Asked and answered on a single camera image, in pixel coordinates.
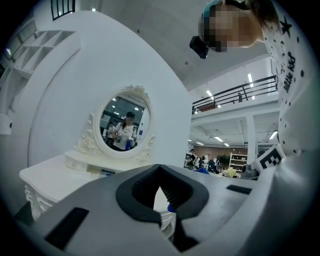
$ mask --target black cap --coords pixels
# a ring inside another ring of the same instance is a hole
[[[128,112],[128,113],[126,113],[126,116],[127,116],[128,118],[135,118],[135,117],[136,117],[136,114],[133,113],[133,112]]]

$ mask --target window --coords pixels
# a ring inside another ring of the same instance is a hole
[[[76,0],[51,0],[52,20],[75,11]]]

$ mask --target ornate mirror frame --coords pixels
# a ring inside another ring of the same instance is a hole
[[[143,141],[135,148],[128,151],[115,151],[104,142],[100,132],[100,121],[103,111],[109,102],[120,95],[127,94],[140,97],[149,110],[149,126]],[[130,85],[109,92],[105,100],[89,115],[87,128],[78,140],[75,150],[65,153],[66,165],[74,170],[88,171],[89,166],[109,167],[111,169],[128,170],[151,163],[154,129],[155,109],[145,89],[140,85]]]

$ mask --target gray plastic object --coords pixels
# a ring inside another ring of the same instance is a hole
[[[63,251],[59,250],[61,255],[271,255],[295,232],[317,195],[320,175],[315,166],[319,153],[320,150],[288,157],[264,170],[257,181],[165,166],[208,191],[208,200],[200,213],[180,222],[185,235],[197,242],[182,252],[166,239],[157,223],[135,220],[117,203],[117,188],[153,166],[84,185],[41,216],[26,235],[37,247],[45,248],[47,255],[57,255],[45,238],[68,213],[81,208],[88,214]],[[244,189],[237,191],[230,186]]]

